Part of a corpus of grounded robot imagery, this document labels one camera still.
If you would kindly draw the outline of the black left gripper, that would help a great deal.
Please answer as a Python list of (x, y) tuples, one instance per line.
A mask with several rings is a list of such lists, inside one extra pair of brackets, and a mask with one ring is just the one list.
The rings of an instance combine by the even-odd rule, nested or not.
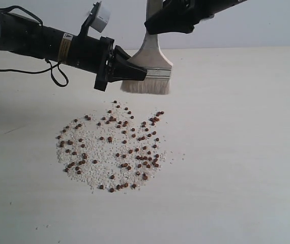
[(122, 80), (143, 81), (147, 69), (129, 61), (131, 56), (122, 47), (116, 45), (114, 39), (86, 37), (78, 47), (78, 67), (96, 74), (94, 89), (104, 92), (108, 83)]

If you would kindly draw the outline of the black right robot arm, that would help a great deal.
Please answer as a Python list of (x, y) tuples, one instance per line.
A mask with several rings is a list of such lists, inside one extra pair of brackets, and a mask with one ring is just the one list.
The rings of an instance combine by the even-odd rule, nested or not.
[(243, 1), (164, 1), (144, 25), (149, 34), (189, 34), (201, 21), (212, 19), (215, 14), (241, 4)]

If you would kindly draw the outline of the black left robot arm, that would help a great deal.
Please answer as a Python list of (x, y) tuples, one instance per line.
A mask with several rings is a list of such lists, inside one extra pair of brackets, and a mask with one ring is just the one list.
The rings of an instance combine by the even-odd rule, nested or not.
[(96, 74), (94, 88), (105, 91), (108, 83), (121, 80), (143, 81), (147, 70), (129, 62), (130, 56), (108, 37), (88, 36), (89, 28), (102, 32), (110, 13), (96, 2), (78, 35), (44, 26), (42, 20), (21, 6), (0, 8), (0, 51), (43, 59), (48, 68), (60, 64)]

